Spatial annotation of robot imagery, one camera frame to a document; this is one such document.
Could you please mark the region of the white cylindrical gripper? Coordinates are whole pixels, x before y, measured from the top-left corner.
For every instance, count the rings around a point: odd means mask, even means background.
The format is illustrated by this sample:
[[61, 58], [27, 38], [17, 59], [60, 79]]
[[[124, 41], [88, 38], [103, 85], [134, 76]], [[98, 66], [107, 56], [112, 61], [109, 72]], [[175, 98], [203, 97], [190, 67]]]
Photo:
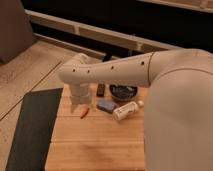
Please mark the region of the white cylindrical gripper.
[[69, 86], [70, 99], [73, 105], [89, 104], [91, 89], [89, 84], [72, 84]]

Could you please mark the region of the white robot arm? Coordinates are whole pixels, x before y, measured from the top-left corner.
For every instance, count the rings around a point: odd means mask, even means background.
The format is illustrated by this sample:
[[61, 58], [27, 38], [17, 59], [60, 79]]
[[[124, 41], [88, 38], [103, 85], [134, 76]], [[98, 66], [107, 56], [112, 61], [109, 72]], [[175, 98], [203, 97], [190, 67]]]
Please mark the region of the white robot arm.
[[146, 87], [146, 170], [213, 171], [213, 53], [176, 49], [97, 64], [80, 53], [59, 77], [76, 103], [91, 83]]

